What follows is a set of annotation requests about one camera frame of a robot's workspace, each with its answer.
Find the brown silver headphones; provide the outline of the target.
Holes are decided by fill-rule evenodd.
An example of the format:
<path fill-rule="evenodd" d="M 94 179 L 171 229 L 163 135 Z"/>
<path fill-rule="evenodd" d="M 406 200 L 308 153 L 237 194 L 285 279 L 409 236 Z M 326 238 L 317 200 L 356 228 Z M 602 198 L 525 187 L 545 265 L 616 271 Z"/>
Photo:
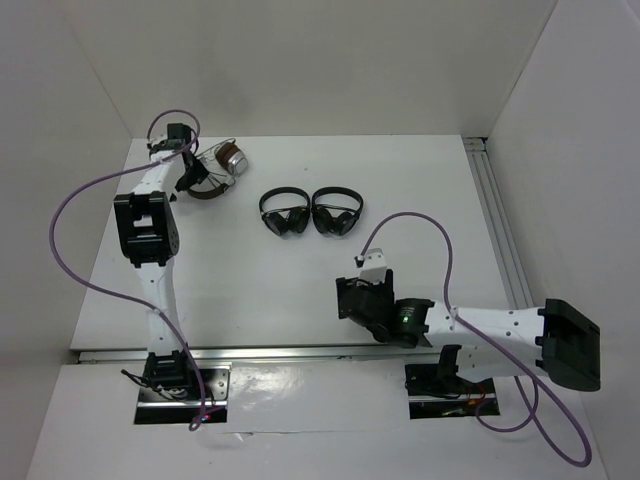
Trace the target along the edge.
<path fill-rule="evenodd" d="M 187 193 L 197 200 L 213 200 L 222 196 L 235 185 L 249 165 L 235 138 L 225 139 L 195 158 L 207 171 L 203 180 L 187 189 Z"/>

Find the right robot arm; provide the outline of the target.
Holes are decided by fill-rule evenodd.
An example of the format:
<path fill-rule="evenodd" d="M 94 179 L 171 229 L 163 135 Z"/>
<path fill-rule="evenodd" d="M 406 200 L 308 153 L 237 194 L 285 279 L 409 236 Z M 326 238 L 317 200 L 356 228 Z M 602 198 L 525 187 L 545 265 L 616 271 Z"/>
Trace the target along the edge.
<path fill-rule="evenodd" d="M 521 310 L 448 308 L 396 298 L 391 270 L 379 283 L 339 278 L 336 291 L 339 318 L 363 327 L 375 341 L 438 351 L 436 379 L 448 392 L 527 371 L 574 391 L 601 387 L 600 329 L 564 300 Z"/>

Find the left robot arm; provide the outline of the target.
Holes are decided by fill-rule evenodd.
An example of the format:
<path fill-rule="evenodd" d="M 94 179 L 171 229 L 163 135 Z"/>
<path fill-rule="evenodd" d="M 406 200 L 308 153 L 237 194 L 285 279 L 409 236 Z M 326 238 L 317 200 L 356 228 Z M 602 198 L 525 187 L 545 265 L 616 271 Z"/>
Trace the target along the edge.
<path fill-rule="evenodd" d="M 193 394 L 198 376 L 189 365 L 177 314 L 173 269 L 180 240 L 170 205 L 175 187 L 193 170 L 193 155 L 171 154 L 194 140 L 190 126 L 168 124 L 167 134 L 148 144 L 151 167 L 113 204 L 121 251 L 134 267 L 145 301 L 149 341 L 140 383 L 176 399 Z"/>

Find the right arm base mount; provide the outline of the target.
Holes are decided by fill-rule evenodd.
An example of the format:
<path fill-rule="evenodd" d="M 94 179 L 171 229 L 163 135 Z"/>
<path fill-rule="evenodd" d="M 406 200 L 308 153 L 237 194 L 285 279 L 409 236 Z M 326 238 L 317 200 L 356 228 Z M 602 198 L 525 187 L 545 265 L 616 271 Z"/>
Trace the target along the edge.
<path fill-rule="evenodd" d="M 457 374 L 442 376 L 438 357 L 411 355 L 404 359 L 405 390 L 411 420 L 499 416 L 500 407 L 492 379 L 471 382 Z"/>

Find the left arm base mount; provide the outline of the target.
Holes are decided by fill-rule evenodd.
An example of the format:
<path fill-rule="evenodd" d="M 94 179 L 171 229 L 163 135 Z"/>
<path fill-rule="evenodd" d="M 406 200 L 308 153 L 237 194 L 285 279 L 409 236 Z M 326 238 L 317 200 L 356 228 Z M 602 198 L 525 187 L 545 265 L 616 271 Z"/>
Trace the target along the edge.
<path fill-rule="evenodd" d="M 143 372 L 121 374 L 138 387 L 136 425 L 190 426 L 227 421 L 231 367 L 195 369 L 185 353 L 148 355 Z"/>

